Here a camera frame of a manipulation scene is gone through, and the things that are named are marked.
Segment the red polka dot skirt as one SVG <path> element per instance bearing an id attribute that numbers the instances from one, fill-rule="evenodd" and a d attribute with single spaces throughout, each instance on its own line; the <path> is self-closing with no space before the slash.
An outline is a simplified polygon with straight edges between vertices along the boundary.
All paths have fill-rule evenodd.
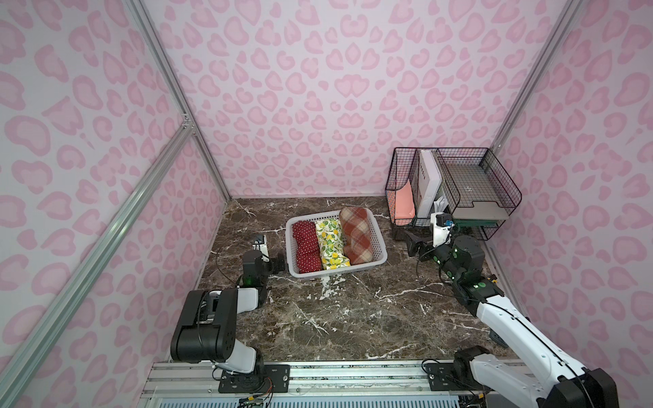
<path id="1" fill-rule="evenodd" d="M 302 220 L 292 226 L 292 237 L 296 241 L 296 264 L 299 274 L 322 270 L 320 245 L 314 222 Z"/>

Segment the red plaid skirt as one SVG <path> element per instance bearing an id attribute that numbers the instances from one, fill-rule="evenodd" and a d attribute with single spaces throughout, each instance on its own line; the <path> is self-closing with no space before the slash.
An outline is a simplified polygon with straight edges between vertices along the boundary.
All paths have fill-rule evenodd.
<path id="1" fill-rule="evenodd" d="M 364 207 L 344 207 L 339 221 L 345 238 L 344 253 L 352 265 L 371 263 L 374 260 L 372 228 Z"/>

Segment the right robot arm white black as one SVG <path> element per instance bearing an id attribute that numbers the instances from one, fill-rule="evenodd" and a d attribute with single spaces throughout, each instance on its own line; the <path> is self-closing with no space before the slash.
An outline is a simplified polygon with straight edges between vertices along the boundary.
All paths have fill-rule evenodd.
<path id="1" fill-rule="evenodd" d="M 490 389 L 518 407 L 617 407 L 617 384 L 604 370 L 590 370 L 542 334 L 499 286 L 482 274 L 485 253 L 472 236 L 425 240 L 410 231 L 399 236 L 410 256 L 432 259 L 449 278 L 453 297 L 489 326 L 530 369 L 505 365 L 487 348 L 459 350 L 452 380 L 463 389 Z"/>

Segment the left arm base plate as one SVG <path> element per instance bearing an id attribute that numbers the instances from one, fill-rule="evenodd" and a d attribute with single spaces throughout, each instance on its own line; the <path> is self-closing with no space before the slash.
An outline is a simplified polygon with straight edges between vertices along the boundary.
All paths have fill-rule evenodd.
<path id="1" fill-rule="evenodd" d="M 250 374 L 223 372 L 219 378 L 220 394 L 259 394 L 288 392 L 290 365 L 265 364 Z"/>

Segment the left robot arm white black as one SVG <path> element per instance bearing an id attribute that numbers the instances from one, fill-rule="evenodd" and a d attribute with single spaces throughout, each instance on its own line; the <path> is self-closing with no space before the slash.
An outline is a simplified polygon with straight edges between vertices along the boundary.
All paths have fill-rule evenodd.
<path id="1" fill-rule="evenodd" d="M 287 263 L 281 254 L 271 258 L 252 249 L 243 254 L 242 266 L 234 287 L 188 293 L 170 343 L 173 361 L 211 361 L 229 374 L 263 374 L 258 350 L 236 339 L 237 318 L 265 305 L 269 277 L 284 272 Z"/>

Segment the lemon print skirt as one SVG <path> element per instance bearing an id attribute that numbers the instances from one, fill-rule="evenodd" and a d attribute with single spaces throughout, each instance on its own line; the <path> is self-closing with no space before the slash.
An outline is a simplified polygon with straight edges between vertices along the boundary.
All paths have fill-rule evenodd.
<path id="1" fill-rule="evenodd" d="M 321 219 L 315 222 L 316 236 L 323 270 L 350 267 L 345 255 L 345 239 L 338 218 Z"/>

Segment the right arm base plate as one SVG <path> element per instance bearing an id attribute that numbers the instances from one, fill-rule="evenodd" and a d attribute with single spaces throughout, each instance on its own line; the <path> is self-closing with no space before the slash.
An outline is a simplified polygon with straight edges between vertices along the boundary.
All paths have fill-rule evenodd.
<path id="1" fill-rule="evenodd" d="M 473 379 L 459 379 L 453 363 L 427 359 L 421 364 L 431 391 L 486 392 L 487 388 Z"/>

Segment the white plastic basket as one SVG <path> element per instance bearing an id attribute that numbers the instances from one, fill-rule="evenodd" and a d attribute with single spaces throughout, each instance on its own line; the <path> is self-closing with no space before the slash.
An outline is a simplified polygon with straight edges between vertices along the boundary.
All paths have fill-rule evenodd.
<path id="1" fill-rule="evenodd" d="M 362 272 L 364 270 L 370 270 L 372 268 L 378 267 L 385 263 L 388 258 L 385 242 L 381 230 L 379 228 L 377 220 L 374 218 L 372 211 L 364 208 L 366 215 L 363 217 L 365 224 L 371 230 L 370 242 L 372 245 L 372 260 L 367 263 L 362 263 L 361 265 L 347 266 L 343 268 L 338 268 L 335 270 L 323 269 L 315 272 L 299 272 L 299 261 L 297 260 L 297 249 L 298 243 L 297 240 L 292 236 L 292 227 L 300 221 L 323 221 L 327 219 L 336 219 L 340 211 L 330 211 L 330 212 L 320 212 L 319 214 L 309 214 L 304 216 L 294 217 L 289 219 L 286 224 L 286 249 L 287 249 L 287 258 L 288 258 L 288 270 L 289 273 L 299 279 L 312 279 L 317 277 L 323 277 L 327 275 L 338 275 L 344 273 L 355 273 Z"/>

